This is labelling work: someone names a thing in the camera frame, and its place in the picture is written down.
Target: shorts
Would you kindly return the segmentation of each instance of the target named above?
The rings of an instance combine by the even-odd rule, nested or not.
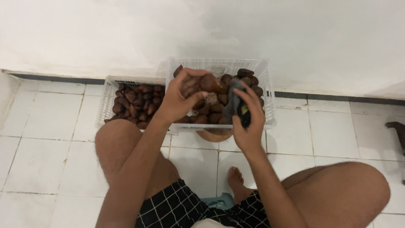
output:
[[[236,228],[270,228],[259,192],[231,209],[209,208],[183,180],[173,183],[143,202],[136,228],[189,228],[197,221],[213,219]]]

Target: plastic stool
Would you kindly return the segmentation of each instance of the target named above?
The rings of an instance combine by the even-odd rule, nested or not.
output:
[[[228,193],[222,193],[220,197],[201,199],[209,208],[227,210],[233,207],[233,197]]]

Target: white plastic basket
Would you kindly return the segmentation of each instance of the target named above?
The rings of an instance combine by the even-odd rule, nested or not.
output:
[[[105,119],[110,119],[115,115],[113,113],[114,99],[116,90],[118,90],[119,84],[126,85],[165,85],[166,78],[162,77],[137,77],[137,76],[107,76],[104,83],[103,93],[101,95],[100,105],[98,107],[96,126],[101,127],[104,125]]]
[[[254,71],[254,75],[259,79],[259,86],[263,89],[264,113],[266,122],[264,131],[272,128],[275,125],[275,116],[273,104],[274,90],[270,80],[269,62],[265,59],[183,59],[183,58],[168,58],[169,73],[166,80],[166,89],[171,80],[174,79],[173,73],[179,65],[191,69],[204,69],[212,71],[213,75],[221,77],[223,74],[236,75],[241,68]],[[185,124],[174,123],[170,126],[170,131],[173,132],[191,132],[201,131],[204,129],[223,129],[230,130],[232,125],[212,125],[212,124]]]

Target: person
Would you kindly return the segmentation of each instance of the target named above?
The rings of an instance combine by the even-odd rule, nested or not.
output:
[[[364,228],[387,205],[386,179],[364,163],[313,167],[280,182],[261,146],[265,116],[259,99],[243,84],[247,91],[235,89],[234,93],[247,103],[251,124],[245,129],[234,116],[234,139],[250,165],[257,189],[243,186],[240,171],[232,167],[228,184],[235,205],[226,211],[209,209],[160,152],[169,126],[207,96],[198,92],[184,99],[179,91],[182,81],[206,73],[184,68],[170,82],[145,132],[127,120],[111,121],[99,130],[96,153],[109,190],[97,228]]]

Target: hand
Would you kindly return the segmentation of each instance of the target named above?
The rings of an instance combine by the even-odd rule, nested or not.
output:
[[[250,125],[246,129],[243,128],[239,116],[234,115],[232,117],[233,137],[236,145],[245,156],[248,156],[262,151],[262,134],[266,117],[255,92],[243,81],[240,81],[240,83],[246,88],[247,93],[238,89],[234,89],[233,92],[246,102],[250,111]]]
[[[207,92],[200,91],[194,93],[187,99],[180,93],[180,88],[193,88],[196,87],[195,83],[199,80],[192,80],[195,83],[183,83],[183,81],[189,77],[201,77],[207,73],[211,73],[205,70],[193,70],[190,68],[184,68],[175,79],[171,80],[167,87],[166,94],[155,116],[163,120],[166,124],[170,125],[174,121],[187,115],[187,113],[193,108],[193,106],[204,97],[208,96]]]

